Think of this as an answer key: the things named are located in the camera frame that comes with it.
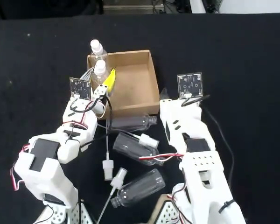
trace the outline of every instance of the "plastic bottle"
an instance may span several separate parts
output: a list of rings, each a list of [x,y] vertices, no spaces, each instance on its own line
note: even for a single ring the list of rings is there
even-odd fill
[[[127,117],[127,118],[115,118],[112,121],[112,128],[132,131],[144,131],[151,125],[156,125],[158,119],[156,116],[139,116],[139,117]]]
[[[163,177],[157,169],[153,169],[143,176],[126,184],[111,199],[114,208],[120,205],[128,207],[141,199],[152,195],[166,186]]]
[[[113,144],[113,149],[147,166],[163,165],[163,162],[157,160],[140,160],[141,156],[158,155],[159,151],[156,148],[141,145],[139,139],[125,133],[119,133]]]
[[[91,66],[95,66],[98,60],[104,60],[108,65],[108,53],[104,50],[101,43],[98,40],[94,39],[90,42],[90,46],[92,50],[90,54]]]
[[[104,60],[98,60],[94,66],[94,73],[92,75],[92,87],[96,88],[108,78],[110,73],[106,69]]]

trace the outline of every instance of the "black cloth surface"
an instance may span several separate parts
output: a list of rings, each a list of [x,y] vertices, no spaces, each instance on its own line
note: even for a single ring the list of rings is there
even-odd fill
[[[69,77],[87,69],[89,43],[108,52],[151,50],[159,90],[177,98],[176,75],[203,73],[204,105],[217,118],[235,154],[232,191],[249,223],[280,223],[280,14],[89,16],[0,21],[0,223],[33,223],[43,204],[25,189],[13,192],[9,169],[32,136],[54,132],[69,100]],[[231,158],[217,127],[203,113],[225,174]],[[97,135],[104,131],[98,128]],[[147,134],[168,152],[159,120]],[[116,136],[110,138],[110,147]],[[113,151],[114,174],[126,182],[149,171]],[[63,165],[96,219],[110,193],[104,181],[105,141]],[[102,223],[146,222],[160,193],[182,182],[177,160],[158,168],[166,188],[130,208],[109,205]]]

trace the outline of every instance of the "circuit board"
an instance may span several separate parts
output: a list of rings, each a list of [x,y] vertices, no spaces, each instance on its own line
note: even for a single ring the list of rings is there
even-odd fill
[[[177,75],[179,99],[203,96],[201,72]]]
[[[70,78],[70,95],[79,94],[81,99],[91,100],[91,84],[90,81]]]

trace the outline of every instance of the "open cardboard box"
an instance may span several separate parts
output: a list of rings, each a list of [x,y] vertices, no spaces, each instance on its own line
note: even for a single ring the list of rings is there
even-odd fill
[[[115,68],[115,86],[110,97],[113,117],[157,114],[160,95],[154,63],[149,50],[108,54],[110,68]],[[88,69],[94,65],[87,58]]]

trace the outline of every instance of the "robotic arm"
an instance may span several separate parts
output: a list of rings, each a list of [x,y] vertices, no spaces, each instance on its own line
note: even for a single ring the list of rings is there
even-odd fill
[[[100,99],[106,94],[107,86],[101,85],[91,100],[82,99],[78,94],[71,97],[63,114],[63,124],[56,132],[32,137],[28,151],[19,154],[14,166],[16,173],[27,189],[54,211],[66,214],[77,205],[78,190],[64,175],[60,163],[72,161],[88,148],[98,124],[96,113],[102,114],[105,109]],[[65,215],[53,222],[62,223],[64,219]]]
[[[183,102],[184,99],[160,101],[160,117],[169,145],[184,155],[179,167],[186,184],[184,188],[183,184],[173,188],[173,200],[184,214],[185,223],[244,224],[241,209],[233,200],[224,176],[215,142],[201,121],[199,102],[182,106]]]

